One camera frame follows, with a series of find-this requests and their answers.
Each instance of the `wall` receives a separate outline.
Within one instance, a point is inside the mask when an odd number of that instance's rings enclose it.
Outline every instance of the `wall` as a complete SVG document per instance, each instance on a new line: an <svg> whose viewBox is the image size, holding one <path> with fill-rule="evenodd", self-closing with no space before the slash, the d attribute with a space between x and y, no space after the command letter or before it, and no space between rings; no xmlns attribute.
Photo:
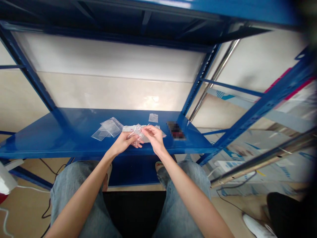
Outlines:
<svg viewBox="0 0 317 238"><path fill-rule="evenodd" d="M0 65L15 65L3 44ZM0 70L0 84L0 131L18 132L49 112L19 69Z"/></svg>
<svg viewBox="0 0 317 238"><path fill-rule="evenodd" d="M285 30L242 39L219 76L218 82L264 92L288 68L297 63L294 58L307 45L302 39L301 34ZM229 44L227 42L222 45L207 79L211 79ZM203 88L204 85L190 108L189 114L196 105ZM213 88L246 98L257 98L217 85ZM195 116L193 124L201 128L230 128L245 112L236 105L208 95ZM274 122L262 118L251 129L267 129L273 124Z"/></svg>
<svg viewBox="0 0 317 238"><path fill-rule="evenodd" d="M59 107L180 111L204 56L42 34L15 33L15 37ZM294 57L305 46L300 37L279 30L242 39L218 81L263 92L296 63ZM221 47L207 78L228 45ZM0 53L2 64L14 63L1 47ZM19 70L1 70L0 77L6 86L0 92L0 130L18 131L48 113ZM209 95L193 123L201 128L228 128L244 113ZM272 124L261 119L253 128Z"/></svg>

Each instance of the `person's right hand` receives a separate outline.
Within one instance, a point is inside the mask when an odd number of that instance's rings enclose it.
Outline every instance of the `person's right hand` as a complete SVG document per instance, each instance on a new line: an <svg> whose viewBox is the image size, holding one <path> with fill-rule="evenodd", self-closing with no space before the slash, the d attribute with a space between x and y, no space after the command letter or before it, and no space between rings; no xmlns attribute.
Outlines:
<svg viewBox="0 0 317 238"><path fill-rule="evenodd" d="M152 125L148 125L142 128L142 133L149 139L153 147L153 151L156 155L160 155L163 152L166 152L162 131L159 128L156 128Z"/></svg>

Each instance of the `forearm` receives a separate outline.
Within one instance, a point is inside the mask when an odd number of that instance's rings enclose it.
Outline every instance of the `forearm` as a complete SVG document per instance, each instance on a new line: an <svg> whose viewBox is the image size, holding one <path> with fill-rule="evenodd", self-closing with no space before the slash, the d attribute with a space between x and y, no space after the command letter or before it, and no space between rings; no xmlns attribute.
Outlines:
<svg viewBox="0 0 317 238"><path fill-rule="evenodd" d="M233 237L216 208L166 150L159 153L177 192L204 237Z"/></svg>
<svg viewBox="0 0 317 238"><path fill-rule="evenodd" d="M66 204L46 237L78 237L116 154L107 151L102 160Z"/></svg>

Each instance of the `light blue jeans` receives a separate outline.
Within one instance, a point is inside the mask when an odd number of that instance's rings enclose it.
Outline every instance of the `light blue jeans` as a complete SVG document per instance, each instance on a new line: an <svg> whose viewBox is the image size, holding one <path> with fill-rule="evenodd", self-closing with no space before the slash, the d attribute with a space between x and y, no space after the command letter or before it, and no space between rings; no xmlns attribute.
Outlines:
<svg viewBox="0 0 317 238"><path fill-rule="evenodd" d="M98 163L99 161L92 160L78 161L67 166L57 176L51 190L51 225ZM211 199L210 182L204 170L192 161L182 161L178 165ZM153 237L203 237L165 168L158 171L158 179L166 188L166 199ZM103 200L102 188L100 188L79 237L122 237L111 221Z"/></svg>

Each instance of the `hand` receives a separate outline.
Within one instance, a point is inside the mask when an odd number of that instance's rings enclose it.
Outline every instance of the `hand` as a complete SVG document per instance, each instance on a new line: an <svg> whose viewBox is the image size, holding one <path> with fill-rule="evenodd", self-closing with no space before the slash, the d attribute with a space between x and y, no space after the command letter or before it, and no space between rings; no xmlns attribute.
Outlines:
<svg viewBox="0 0 317 238"><path fill-rule="evenodd" d="M133 142L136 142L133 144L135 148L142 148L141 143L143 144L144 141L139 140L138 135L134 135L128 139L130 134L131 132L121 132L118 139L113 143L109 150L113 151L115 155L118 155L124 152Z"/></svg>
<svg viewBox="0 0 317 238"><path fill-rule="evenodd" d="M162 131L152 125L142 128L142 133L149 139L153 147L154 153L159 156L167 152L163 143Z"/></svg>

